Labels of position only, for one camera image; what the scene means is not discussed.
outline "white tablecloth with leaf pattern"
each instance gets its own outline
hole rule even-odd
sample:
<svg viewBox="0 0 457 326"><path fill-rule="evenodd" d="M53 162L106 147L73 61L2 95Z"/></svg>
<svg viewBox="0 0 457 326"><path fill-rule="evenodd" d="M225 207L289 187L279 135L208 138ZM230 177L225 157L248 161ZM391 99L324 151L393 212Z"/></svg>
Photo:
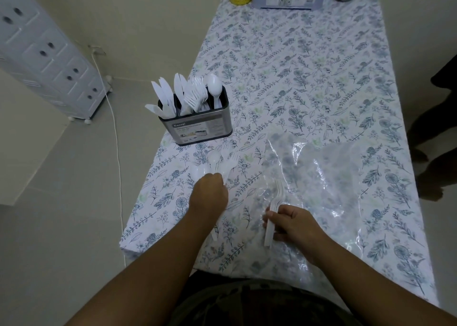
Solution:
<svg viewBox="0 0 457 326"><path fill-rule="evenodd" d="M242 213L262 173L265 133L281 128L316 146L358 140L363 259L438 304L403 118L378 0L325 0L319 11L258 10L222 0L193 75L232 89L233 134L180 147L163 137L120 241L137 257L186 213L191 166L213 149L239 149L226 214ZM228 215L195 268L227 274L243 252L243 226Z"/></svg>

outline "white cable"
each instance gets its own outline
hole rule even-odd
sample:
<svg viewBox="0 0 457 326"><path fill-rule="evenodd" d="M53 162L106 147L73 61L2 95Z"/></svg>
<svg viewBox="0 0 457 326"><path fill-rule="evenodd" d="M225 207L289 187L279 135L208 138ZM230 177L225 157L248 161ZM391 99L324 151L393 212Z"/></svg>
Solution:
<svg viewBox="0 0 457 326"><path fill-rule="evenodd" d="M113 116L114 134L116 136L117 166L119 167L119 199L121 202L121 235L122 235L122 233L124 232L124 221L122 219L122 179L121 179L121 162L119 161L119 142L117 140L116 120L114 119L113 107L111 107L110 100L108 99L108 95L106 93L105 83L103 82L103 78L101 77L100 69L98 68L97 62L95 61L95 58L94 58L94 52L92 52L92 59L94 60L95 67L97 68L97 71L98 71L98 75L100 76L101 85L103 86L103 92L105 93L106 101L108 102L108 105L110 106L111 115ZM127 263L125 261L125 255L123 254L122 256L124 258L124 267L127 267Z"/></svg>

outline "utensil organizer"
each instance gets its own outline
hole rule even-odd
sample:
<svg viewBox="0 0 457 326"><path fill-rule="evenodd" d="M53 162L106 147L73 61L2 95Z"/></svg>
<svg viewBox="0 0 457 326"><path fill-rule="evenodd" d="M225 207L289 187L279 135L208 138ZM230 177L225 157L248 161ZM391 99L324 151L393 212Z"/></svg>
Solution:
<svg viewBox="0 0 457 326"><path fill-rule="evenodd" d="M181 103L176 94L173 94L173 98L174 106L177 109L181 109ZM171 119L159 117L159 119L178 145L188 145L227 137L232 134L233 129L229 99L224 86L219 99L222 104L220 109L214 109L214 98L208 94L209 111ZM162 109L160 100L157 105Z"/></svg>

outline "person's left arm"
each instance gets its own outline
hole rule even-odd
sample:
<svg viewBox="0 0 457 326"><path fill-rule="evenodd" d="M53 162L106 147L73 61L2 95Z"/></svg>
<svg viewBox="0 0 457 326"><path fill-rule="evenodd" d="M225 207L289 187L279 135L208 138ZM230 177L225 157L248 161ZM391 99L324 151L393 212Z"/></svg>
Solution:
<svg viewBox="0 0 457 326"><path fill-rule="evenodd" d="M197 181L181 221L107 283L66 325L166 323L203 241L227 202L228 191L219 173Z"/></svg>

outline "clear plastic bag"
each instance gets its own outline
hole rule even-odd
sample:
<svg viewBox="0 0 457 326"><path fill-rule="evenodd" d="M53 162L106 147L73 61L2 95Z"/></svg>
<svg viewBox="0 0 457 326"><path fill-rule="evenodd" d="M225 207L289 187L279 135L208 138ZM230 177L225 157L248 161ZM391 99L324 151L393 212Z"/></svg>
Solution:
<svg viewBox="0 0 457 326"><path fill-rule="evenodd" d="M362 217L357 151L352 142L330 143L318 149L292 133L268 133L263 174L253 185L255 195L246 200L251 224L244 233L243 253L233 263L230 276L279 280L344 306L323 273L294 245L273 241L271 247L264 246L262 215L275 196L274 180L280 178L287 188L284 204L308 209L333 240L362 257L358 246Z"/></svg>

